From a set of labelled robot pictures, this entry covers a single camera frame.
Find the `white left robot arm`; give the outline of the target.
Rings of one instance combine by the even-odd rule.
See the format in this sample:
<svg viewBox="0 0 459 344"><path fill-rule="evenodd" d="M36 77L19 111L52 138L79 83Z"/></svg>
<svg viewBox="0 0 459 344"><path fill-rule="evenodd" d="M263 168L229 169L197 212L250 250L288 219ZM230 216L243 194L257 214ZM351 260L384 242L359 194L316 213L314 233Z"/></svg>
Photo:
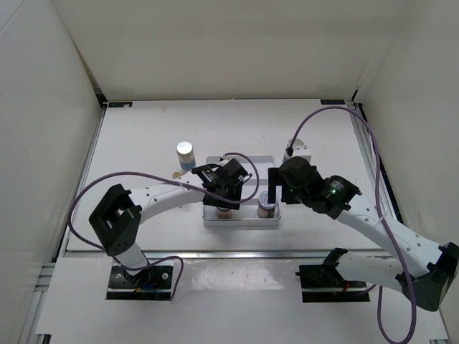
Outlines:
<svg viewBox="0 0 459 344"><path fill-rule="evenodd" d="M238 209L242 187L252 176L236 159L193 168L171 181L128 190L111 186L91 215L89 223L104 252L118 261L135 287L148 283L147 258L136 243L139 226L148 219L187 204Z"/></svg>

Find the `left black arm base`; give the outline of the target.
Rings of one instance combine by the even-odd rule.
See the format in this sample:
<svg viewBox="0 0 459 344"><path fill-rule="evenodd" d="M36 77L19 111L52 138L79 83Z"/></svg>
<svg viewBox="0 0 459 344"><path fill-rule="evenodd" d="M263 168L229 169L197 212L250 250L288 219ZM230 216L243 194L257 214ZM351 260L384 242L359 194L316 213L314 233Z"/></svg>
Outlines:
<svg viewBox="0 0 459 344"><path fill-rule="evenodd" d="M160 262L131 275L121 266L113 265L105 298L125 301L171 301L173 262Z"/></svg>

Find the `blue label jar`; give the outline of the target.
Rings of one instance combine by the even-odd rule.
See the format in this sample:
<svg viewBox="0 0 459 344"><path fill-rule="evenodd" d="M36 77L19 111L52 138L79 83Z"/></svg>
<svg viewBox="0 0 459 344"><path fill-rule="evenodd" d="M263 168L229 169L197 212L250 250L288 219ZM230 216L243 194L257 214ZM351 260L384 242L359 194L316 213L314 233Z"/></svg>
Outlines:
<svg viewBox="0 0 459 344"><path fill-rule="evenodd" d="M179 165L183 171L191 171L196 167L194 147L189 141L181 141L177 143L176 154L179 159Z"/></svg>

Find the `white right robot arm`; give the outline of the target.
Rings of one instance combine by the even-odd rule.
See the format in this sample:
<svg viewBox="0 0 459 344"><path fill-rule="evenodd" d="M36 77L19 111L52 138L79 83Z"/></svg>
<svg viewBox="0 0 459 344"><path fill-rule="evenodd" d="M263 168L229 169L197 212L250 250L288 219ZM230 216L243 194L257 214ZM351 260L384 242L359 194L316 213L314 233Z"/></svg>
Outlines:
<svg viewBox="0 0 459 344"><path fill-rule="evenodd" d="M293 157L268 170L268 200L281 190L284 204L303 204L357 230L393 260L365 257L335 248L317 266L316 277L330 286L345 281L380 285L414 298L418 307L434 312L458 273L458 245L444 245L420 236L396 219L378 214L359 187L341 176L323 178L306 159Z"/></svg>

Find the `red label spice jar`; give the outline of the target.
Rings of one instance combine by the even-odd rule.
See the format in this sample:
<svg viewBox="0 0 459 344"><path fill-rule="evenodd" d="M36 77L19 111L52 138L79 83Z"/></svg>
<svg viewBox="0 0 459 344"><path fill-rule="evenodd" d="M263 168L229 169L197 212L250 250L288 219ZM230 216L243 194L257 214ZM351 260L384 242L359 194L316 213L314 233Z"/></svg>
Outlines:
<svg viewBox="0 0 459 344"><path fill-rule="evenodd" d="M257 215L261 219L274 219L278 216L278 203L269 202L268 192L263 191L257 200Z"/></svg>
<svg viewBox="0 0 459 344"><path fill-rule="evenodd" d="M217 207L215 209L215 216L217 219L226 220L231 219L233 215L233 210L229 208Z"/></svg>

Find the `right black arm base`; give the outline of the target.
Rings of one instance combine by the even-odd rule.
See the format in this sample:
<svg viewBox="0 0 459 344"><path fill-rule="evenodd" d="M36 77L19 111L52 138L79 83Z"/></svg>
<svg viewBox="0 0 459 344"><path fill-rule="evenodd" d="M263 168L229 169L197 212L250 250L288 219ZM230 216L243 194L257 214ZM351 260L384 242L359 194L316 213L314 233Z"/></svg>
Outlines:
<svg viewBox="0 0 459 344"><path fill-rule="evenodd" d="M344 279L336 270L339 259L349 251L333 249L320 264L302 264L295 273L301 284L302 303L369 302L365 282Z"/></svg>

